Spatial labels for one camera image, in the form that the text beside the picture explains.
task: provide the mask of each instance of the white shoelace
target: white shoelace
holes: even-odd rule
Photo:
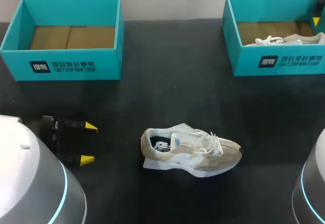
[[[283,42],[284,42],[283,38],[272,37],[270,35],[266,38],[266,40],[255,39],[255,43],[257,43],[258,45],[281,45]],[[297,40],[295,41],[295,43],[302,45],[303,42],[301,40]]]
[[[200,147],[199,149],[204,150],[204,152],[201,151],[195,151],[195,153],[197,154],[209,154],[211,151],[214,151],[214,153],[212,155],[218,155],[221,156],[223,155],[223,149],[222,149],[222,145],[220,143],[219,138],[213,134],[211,132],[211,135],[209,135],[207,132],[202,131],[200,129],[196,129],[197,134],[201,134],[201,137],[199,137],[196,142],[202,141],[204,139],[208,140],[210,142],[210,145],[212,146],[212,148],[207,151],[207,149],[205,147]]]

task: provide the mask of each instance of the gray robot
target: gray robot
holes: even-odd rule
[[[0,116],[0,196],[0,224],[86,219],[79,182],[18,117]]]
[[[292,208],[299,224],[325,224],[325,130],[297,179]]]

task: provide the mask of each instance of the open box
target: open box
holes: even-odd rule
[[[21,0],[1,45],[16,81],[117,80],[120,0]]]
[[[268,35],[324,33],[324,12],[317,26],[312,20],[316,4],[317,0],[225,0],[222,29],[234,76],[325,73],[325,44],[245,46]]]

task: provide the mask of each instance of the black logo label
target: black logo label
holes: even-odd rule
[[[278,59],[277,55],[264,55],[261,57],[259,62],[259,68],[273,68],[275,66],[276,60]]]
[[[46,61],[30,61],[32,70],[34,73],[50,73],[51,70]]]

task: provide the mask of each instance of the shoe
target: shoe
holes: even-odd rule
[[[186,124],[169,129],[147,129],[141,137],[147,169],[183,169],[195,177],[210,177],[233,168],[241,159],[241,147]]]
[[[255,44],[258,45],[310,45],[310,44],[325,44],[325,34],[319,33],[313,37],[304,37],[300,35],[291,35],[286,38],[268,36],[266,40],[255,39]]]

